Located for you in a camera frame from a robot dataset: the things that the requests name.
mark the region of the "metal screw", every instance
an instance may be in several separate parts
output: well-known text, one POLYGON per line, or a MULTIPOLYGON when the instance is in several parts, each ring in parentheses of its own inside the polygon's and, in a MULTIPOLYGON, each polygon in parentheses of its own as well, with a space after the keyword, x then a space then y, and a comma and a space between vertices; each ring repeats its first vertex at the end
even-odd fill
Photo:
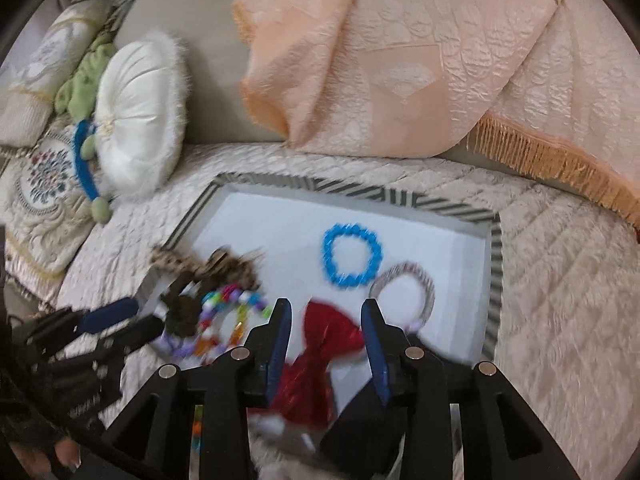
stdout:
POLYGON ((163 379, 170 379, 176 374, 177 371, 178 368, 173 365, 164 365, 158 370, 158 375, 163 379))
POLYGON ((245 346, 239 346, 231 351, 231 358, 235 361, 244 361, 249 355, 251 355, 251 352, 245 346))
POLYGON ((478 365, 478 370, 480 370, 480 373, 482 375, 487 375, 490 377, 496 374, 498 368, 496 368, 495 365, 493 363, 490 363, 489 361, 482 361, 478 365))
POLYGON ((409 348, 404 351, 404 355, 409 359, 418 360, 424 357, 424 350, 417 346, 409 346, 409 348))

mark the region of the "bed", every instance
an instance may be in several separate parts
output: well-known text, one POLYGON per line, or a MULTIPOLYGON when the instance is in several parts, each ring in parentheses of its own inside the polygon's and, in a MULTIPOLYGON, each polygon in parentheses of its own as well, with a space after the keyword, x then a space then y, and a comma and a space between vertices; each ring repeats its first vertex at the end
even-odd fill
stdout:
MULTIPOLYGON (((500 212, 504 291, 495 362, 543 421, 583 480, 613 479, 640 438, 640 251, 614 213, 516 176, 430 158, 307 155, 277 144, 188 146, 153 198, 121 203, 73 261, 59 305, 95 308, 133 295, 162 243, 217 173, 269 171, 385 185, 500 212)), ((69 348, 84 352, 94 340, 69 348)), ((127 361, 110 423, 161 362, 148 348, 127 361)), ((292 479, 334 478, 252 438, 258 468, 292 479)), ((461 478, 462 460, 456 460, 461 478)))

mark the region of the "red fabric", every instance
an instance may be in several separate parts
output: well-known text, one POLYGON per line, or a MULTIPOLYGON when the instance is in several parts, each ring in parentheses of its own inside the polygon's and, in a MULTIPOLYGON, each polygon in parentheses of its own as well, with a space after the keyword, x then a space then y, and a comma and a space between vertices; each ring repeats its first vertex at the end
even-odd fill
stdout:
POLYGON ((270 411, 293 424, 327 428, 334 420, 334 394, 326 376, 333 359, 364 347, 359 327, 330 304, 311 300, 304 320, 306 349, 285 364, 270 411))

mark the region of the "fluffy white cushion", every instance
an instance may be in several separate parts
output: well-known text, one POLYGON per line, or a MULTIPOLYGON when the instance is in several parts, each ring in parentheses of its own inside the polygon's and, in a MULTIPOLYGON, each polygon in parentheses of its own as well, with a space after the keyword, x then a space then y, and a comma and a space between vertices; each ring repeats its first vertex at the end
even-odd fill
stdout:
POLYGON ((116 36, 118 48, 160 28, 189 47, 191 92, 187 144, 282 141, 255 124, 244 109, 239 85, 248 47, 240 41, 231 13, 233 0, 136 0, 116 36))
POLYGON ((187 75, 184 49, 150 31, 111 59, 100 81, 95 145, 105 179, 121 196, 144 196, 180 157, 187 75))

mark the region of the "orange fringe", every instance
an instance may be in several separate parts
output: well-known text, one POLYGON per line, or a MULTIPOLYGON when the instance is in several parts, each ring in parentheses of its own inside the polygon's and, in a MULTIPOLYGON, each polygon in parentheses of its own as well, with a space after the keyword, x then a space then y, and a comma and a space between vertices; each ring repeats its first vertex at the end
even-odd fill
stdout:
POLYGON ((560 139, 525 131, 511 121, 485 114, 466 146, 534 178, 554 178, 592 202, 640 228, 640 192, 594 156, 560 139))

